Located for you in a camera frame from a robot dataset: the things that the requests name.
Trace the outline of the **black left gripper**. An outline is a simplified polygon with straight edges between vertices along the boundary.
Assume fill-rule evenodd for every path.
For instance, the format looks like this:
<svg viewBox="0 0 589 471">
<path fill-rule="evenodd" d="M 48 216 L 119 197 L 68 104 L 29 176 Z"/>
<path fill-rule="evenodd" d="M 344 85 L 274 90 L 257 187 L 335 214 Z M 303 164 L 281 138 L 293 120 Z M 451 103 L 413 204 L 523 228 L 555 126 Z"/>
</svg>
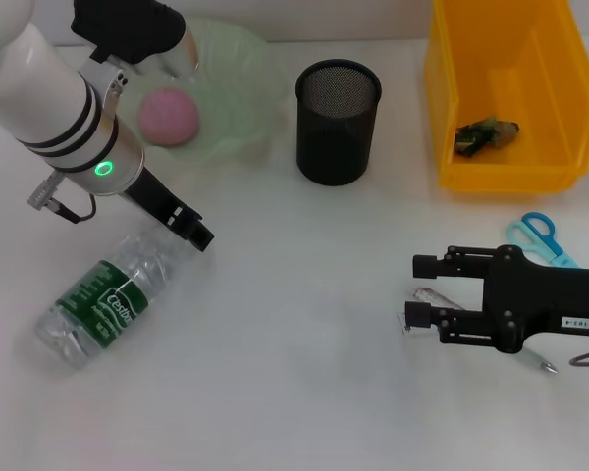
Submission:
<svg viewBox="0 0 589 471">
<path fill-rule="evenodd" d="M 146 168 L 122 195 L 200 252 L 214 239 L 213 233 L 202 223 L 202 217 Z"/>
</svg>

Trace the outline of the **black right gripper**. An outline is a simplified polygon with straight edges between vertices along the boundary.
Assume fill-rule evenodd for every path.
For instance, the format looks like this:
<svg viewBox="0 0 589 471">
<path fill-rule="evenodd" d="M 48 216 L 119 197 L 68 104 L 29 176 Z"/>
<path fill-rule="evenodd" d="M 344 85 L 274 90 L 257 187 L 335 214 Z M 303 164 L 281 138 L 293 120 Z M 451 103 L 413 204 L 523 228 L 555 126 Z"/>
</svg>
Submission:
<svg viewBox="0 0 589 471">
<path fill-rule="evenodd" d="M 441 343 L 493 343 L 496 350 L 515 354 L 538 334 L 589 337 L 589 269 L 538 265 L 513 245 L 449 246 L 441 259 L 414 255 L 412 275 L 484 278 L 481 311 L 405 303 L 406 326 L 435 327 Z"/>
</svg>

